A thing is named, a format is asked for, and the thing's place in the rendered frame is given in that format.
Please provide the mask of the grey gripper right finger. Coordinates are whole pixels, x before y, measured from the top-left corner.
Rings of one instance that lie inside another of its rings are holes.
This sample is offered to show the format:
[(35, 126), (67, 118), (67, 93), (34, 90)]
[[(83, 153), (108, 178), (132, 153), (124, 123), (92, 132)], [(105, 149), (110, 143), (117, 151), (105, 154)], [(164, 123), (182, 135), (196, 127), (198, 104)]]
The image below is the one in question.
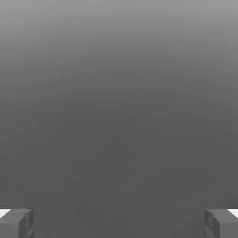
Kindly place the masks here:
[(238, 238), (238, 209), (206, 209), (205, 238)]

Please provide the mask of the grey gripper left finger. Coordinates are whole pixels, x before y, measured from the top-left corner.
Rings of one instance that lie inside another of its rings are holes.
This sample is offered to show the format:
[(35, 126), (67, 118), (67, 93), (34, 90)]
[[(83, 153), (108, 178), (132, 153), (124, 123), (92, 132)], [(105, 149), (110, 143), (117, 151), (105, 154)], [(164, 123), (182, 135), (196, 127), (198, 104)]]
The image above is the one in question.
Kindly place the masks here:
[(0, 218), (0, 238), (35, 238), (34, 210), (9, 209)]

